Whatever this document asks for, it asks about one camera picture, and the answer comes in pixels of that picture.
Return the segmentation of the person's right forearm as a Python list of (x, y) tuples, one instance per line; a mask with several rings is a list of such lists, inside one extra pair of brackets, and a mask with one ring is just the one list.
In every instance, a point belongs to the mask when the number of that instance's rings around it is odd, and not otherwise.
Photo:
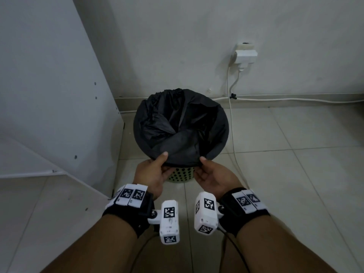
[(246, 223), (233, 241), (247, 265), (226, 241), (219, 273), (337, 273), (272, 216)]

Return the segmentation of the black trash bag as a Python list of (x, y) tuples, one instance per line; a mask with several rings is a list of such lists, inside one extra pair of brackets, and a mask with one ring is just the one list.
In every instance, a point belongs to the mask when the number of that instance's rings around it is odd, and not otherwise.
[(200, 166), (200, 157), (216, 158), (229, 137), (229, 121), (222, 106), (189, 89), (164, 90), (139, 105), (133, 123), (139, 148), (155, 160), (168, 152), (164, 165)]

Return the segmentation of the white cabinet panel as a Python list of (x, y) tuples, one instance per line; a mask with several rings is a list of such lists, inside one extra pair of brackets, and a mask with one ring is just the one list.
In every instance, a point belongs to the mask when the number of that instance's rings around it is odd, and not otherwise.
[(0, 0), (0, 130), (111, 197), (123, 127), (73, 0)]

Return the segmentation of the white wall power adapter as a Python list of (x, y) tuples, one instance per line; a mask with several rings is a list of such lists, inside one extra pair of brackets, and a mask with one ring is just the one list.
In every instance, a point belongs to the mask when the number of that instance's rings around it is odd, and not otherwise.
[(258, 56), (254, 44), (243, 42), (238, 43), (234, 47), (234, 51), (230, 56), (229, 67), (237, 67), (239, 72), (248, 68), (250, 64), (254, 64)]

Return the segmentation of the person's right hand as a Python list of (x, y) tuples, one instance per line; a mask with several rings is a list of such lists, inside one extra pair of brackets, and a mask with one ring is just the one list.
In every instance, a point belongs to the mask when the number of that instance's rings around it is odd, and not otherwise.
[(212, 193), (219, 201), (226, 193), (244, 189), (238, 177), (225, 166), (214, 162), (214, 169), (195, 167), (194, 179), (208, 193)]

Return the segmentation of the person's left hand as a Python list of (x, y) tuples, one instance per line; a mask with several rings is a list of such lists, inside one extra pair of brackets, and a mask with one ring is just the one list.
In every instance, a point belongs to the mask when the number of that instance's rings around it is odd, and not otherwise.
[(156, 200), (162, 194), (164, 182), (174, 170), (175, 168), (164, 165), (162, 168), (155, 167), (154, 160), (145, 160), (137, 165), (133, 184), (147, 186), (147, 191)]

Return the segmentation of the person's left forearm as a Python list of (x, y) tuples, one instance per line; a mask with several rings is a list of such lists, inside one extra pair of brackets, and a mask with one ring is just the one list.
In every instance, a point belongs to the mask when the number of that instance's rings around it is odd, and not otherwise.
[(102, 216), (40, 273), (129, 273), (137, 234), (126, 221)]

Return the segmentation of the green perforated trash bin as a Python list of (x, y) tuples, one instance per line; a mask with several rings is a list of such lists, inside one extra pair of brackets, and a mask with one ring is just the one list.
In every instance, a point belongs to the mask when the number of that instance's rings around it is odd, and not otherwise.
[(186, 183), (193, 179), (194, 167), (188, 168), (175, 168), (175, 170), (168, 177), (167, 181), (172, 183)]

